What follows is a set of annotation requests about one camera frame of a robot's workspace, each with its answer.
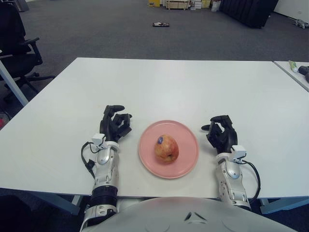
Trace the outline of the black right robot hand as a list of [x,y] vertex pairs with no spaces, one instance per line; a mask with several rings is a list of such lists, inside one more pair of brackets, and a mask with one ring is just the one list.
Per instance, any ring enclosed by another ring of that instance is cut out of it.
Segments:
[[217,151],[217,154],[231,153],[233,145],[238,144],[237,133],[232,126],[229,115],[215,116],[211,118],[211,123],[201,127],[207,131],[207,140]]

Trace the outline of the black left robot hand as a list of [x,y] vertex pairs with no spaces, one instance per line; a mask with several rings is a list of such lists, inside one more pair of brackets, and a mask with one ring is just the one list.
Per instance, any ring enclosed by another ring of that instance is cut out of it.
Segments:
[[118,114],[125,109],[122,105],[107,105],[103,119],[100,122],[99,132],[105,135],[106,141],[118,142],[131,132],[131,114]]

